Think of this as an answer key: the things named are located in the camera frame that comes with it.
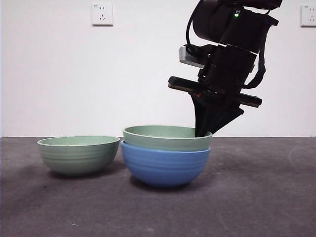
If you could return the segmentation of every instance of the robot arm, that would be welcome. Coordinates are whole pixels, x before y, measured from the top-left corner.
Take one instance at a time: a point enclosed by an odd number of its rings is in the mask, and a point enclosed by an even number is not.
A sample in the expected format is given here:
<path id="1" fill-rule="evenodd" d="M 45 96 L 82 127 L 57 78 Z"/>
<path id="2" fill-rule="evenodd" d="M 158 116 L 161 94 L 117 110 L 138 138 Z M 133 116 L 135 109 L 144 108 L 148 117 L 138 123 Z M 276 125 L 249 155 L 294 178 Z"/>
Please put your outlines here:
<path id="1" fill-rule="evenodd" d="M 242 94 L 263 79 L 264 50 L 268 30 L 278 21 L 244 7 L 273 10 L 282 0 L 200 0 L 187 27 L 187 44 L 180 48 L 180 62 L 200 68 L 198 82 L 178 77 L 169 79 L 169 87 L 188 92 L 195 106 L 196 137 L 219 129 L 243 114 L 240 105 L 259 107 L 262 100 Z M 197 36 L 221 45 L 195 46 L 189 29 Z M 259 70 L 245 85 L 259 54 Z"/>

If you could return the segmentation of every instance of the ceramic bowl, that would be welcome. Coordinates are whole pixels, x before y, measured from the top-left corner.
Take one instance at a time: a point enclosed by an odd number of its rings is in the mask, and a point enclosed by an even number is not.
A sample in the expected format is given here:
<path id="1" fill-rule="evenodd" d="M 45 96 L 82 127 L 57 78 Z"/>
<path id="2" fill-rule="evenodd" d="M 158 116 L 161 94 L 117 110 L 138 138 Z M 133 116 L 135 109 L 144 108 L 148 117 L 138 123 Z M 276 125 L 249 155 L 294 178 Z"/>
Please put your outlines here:
<path id="1" fill-rule="evenodd" d="M 195 137 L 195 129 L 175 126 L 136 126 L 126 128 L 125 142 L 133 146 L 164 151 L 204 151 L 212 134 Z"/>
<path id="2" fill-rule="evenodd" d="M 44 163 L 53 171 L 80 176 L 110 164 L 119 148 L 119 138 L 106 136 L 56 137 L 38 141 Z"/>
<path id="3" fill-rule="evenodd" d="M 197 152 L 162 151 L 121 142 L 124 162 L 133 176 L 160 188 L 189 183 L 203 171 L 210 148 Z"/>

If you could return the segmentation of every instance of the wall socket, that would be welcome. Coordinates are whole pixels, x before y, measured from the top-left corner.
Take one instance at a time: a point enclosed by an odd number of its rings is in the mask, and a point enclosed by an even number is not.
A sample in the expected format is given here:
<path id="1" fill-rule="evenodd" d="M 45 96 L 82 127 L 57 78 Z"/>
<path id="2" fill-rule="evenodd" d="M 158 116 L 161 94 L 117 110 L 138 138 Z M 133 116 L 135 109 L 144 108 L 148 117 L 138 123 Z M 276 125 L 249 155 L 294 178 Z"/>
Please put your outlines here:
<path id="1" fill-rule="evenodd" d="M 112 26 L 113 25 L 113 5 L 94 4 L 91 7 L 92 26 Z"/>
<path id="2" fill-rule="evenodd" d="M 316 26 L 316 4 L 301 6 L 301 26 Z"/>

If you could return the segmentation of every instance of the floor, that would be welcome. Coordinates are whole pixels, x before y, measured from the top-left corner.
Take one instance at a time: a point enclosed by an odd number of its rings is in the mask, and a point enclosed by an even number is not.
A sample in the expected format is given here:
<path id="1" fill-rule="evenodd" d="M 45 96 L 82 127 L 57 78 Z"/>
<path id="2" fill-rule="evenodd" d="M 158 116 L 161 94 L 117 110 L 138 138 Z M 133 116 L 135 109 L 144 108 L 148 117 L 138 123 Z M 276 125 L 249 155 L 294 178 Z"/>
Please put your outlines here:
<path id="1" fill-rule="evenodd" d="M 2 237 L 316 237 L 316 138 L 213 138 L 203 173 L 170 190 L 120 149 L 100 173 L 58 175 L 39 139 L 1 139 Z"/>

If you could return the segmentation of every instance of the black cable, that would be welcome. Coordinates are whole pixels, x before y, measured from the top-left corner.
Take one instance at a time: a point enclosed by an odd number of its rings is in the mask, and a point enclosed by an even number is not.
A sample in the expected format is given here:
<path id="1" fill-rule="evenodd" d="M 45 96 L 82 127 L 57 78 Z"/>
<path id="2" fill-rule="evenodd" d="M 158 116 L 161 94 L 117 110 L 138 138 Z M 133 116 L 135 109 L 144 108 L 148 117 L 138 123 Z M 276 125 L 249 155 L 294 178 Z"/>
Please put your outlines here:
<path id="1" fill-rule="evenodd" d="M 191 15 L 191 17 L 189 19 L 188 25 L 187 25 L 187 32 L 186 32 L 187 45 L 188 45 L 187 47 L 191 50 L 191 52 L 193 52 L 194 49 L 193 49 L 193 46 L 192 46 L 192 44 L 190 42 L 190 27 L 191 27 L 191 24 L 192 24 L 192 21 L 193 21 L 193 17 L 196 14 L 196 12 L 197 12 L 199 6 L 202 4 L 202 2 L 204 2 L 204 0 L 200 0 L 198 2 L 197 6 L 195 7 L 195 9 L 194 9 L 194 11 L 193 11 L 193 13 L 192 13 L 192 15 Z"/>

